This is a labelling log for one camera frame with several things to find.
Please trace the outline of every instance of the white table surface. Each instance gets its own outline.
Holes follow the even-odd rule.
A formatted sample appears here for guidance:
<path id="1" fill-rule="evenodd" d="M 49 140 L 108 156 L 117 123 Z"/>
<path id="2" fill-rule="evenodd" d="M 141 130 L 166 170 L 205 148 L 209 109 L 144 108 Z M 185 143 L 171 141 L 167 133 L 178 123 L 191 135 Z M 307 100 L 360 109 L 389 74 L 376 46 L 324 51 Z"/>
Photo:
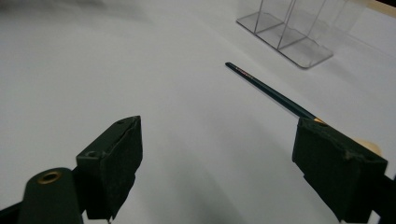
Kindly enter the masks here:
<path id="1" fill-rule="evenodd" d="M 337 223 L 291 162 L 297 118 L 226 62 L 377 143 L 394 177 L 395 19 L 366 9 L 334 57 L 301 70 L 235 23 L 260 1 L 84 2 L 0 4 L 0 209 L 140 115 L 144 159 L 114 223 Z"/>

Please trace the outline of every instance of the clear acrylic box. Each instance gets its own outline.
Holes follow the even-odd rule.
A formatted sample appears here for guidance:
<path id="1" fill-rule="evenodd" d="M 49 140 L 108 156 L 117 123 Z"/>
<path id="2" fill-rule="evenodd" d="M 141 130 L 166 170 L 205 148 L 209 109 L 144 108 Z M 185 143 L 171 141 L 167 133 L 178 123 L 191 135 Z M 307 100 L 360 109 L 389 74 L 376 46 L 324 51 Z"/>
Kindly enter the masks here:
<path id="1" fill-rule="evenodd" d="M 302 68 L 332 57 L 369 0 L 262 0 L 237 22 Z"/>

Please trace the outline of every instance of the acrylic divider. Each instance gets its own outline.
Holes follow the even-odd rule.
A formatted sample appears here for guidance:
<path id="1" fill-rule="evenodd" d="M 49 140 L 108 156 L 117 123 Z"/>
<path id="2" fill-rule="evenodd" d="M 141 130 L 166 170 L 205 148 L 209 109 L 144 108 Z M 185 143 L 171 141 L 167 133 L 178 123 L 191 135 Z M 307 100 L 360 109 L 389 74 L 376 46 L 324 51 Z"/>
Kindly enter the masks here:
<path id="1" fill-rule="evenodd" d="M 368 0 L 262 0 L 237 22 L 302 68 L 332 57 Z"/>

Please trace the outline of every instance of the transparent plastic container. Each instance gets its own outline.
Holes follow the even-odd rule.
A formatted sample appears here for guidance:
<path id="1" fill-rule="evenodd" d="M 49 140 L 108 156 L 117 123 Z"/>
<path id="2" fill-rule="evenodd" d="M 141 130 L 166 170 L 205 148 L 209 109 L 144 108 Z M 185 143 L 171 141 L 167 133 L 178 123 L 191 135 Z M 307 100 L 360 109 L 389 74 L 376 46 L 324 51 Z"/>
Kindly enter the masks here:
<path id="1" fill-rule="evenodd" d="M 302 68 L 332 57 L 369 0 L 262 0 L 237 22 Z"/>

